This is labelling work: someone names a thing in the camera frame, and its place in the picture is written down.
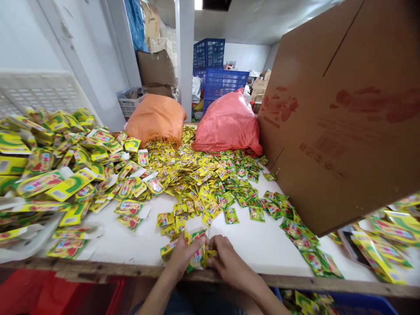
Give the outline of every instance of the white pillar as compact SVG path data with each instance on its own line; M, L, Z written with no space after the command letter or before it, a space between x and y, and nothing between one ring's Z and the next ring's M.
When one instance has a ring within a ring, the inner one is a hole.
M179 103L191 121L193 93L194 0L175 0Z

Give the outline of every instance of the hand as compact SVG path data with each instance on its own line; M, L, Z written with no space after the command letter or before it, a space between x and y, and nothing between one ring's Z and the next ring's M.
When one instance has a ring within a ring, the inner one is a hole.
M194 253L198 251L206 242L208 242L207 236L202 236L192 242L190 246L188 246L185 243L184 237L184 232L181 232L172 256L165 268L165 270L167 270L171 275L175 277L176 282L181 280Z
M234 250L227 237L222 235L213 236L210 240L209 247L211 249L215 248L220 258L210 258L209 264L211 267L217 269L226 283L247 293L250 293L251 289L255 289L257 284L265 285L264 280Z

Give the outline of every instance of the orange sack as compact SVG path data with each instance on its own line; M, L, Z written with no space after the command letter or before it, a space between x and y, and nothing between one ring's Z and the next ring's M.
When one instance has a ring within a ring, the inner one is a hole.
M244 89L230 92L215 100L197 126L196 151L226 151L250 148L261 155L259 124L246 106Z
M167 96L146 94L134 113L128 119L126 131L130 137L141 140L141 147L149 141L162 141L181 145L184 108Z

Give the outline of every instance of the red sack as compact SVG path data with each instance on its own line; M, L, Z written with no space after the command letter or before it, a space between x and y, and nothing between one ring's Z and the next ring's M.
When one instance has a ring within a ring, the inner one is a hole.
M230 92L215 100L197 126L196 151L227 151L250 148L261 155L259 124L246 106L244 89Z

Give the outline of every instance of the ceiling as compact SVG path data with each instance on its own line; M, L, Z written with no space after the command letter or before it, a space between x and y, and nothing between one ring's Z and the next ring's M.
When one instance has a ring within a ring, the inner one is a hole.
M271 45L281 36L343 0L232 0L228 12L196 10L194 40ZM174 0L149 0L162 21L175 28Z

